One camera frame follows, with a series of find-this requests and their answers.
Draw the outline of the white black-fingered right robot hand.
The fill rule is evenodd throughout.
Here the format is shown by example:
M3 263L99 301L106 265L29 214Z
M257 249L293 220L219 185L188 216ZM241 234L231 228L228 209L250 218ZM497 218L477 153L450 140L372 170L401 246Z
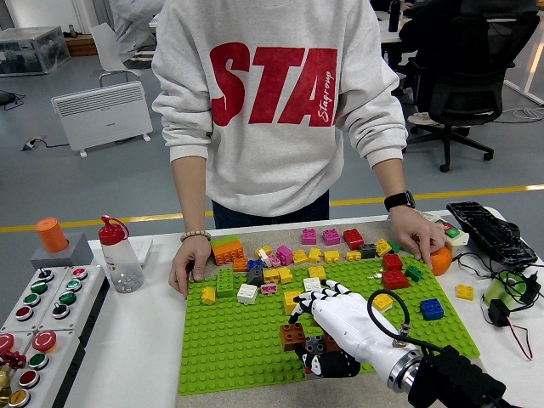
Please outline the white black-fingered right robot hand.
M334 280L322 284L323 289L294 298L297 306L289 321L295 323L300 315L311 314L340 349L316 354L298 348L305 368L319 377L355 377L360 366L368 363L394 392L408 392L404 376L417 369L422 353L359 293Z

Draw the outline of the person's right hand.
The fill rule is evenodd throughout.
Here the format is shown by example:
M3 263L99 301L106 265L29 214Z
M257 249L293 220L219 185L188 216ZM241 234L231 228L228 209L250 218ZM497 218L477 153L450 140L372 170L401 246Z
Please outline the person's right hand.
M190 281L202 281L211 254L209 240L203 235L186 238L175 254L168 278L169 285L187 299Z

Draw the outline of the person's left hand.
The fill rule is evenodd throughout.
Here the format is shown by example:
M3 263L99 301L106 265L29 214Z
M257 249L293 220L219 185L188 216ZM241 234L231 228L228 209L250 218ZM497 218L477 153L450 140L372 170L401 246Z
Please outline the person's left hand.
M446 235L441 224L425 219L415 209L400 206L389 211L393 231L404 249L433 268L431 253L445 246Z

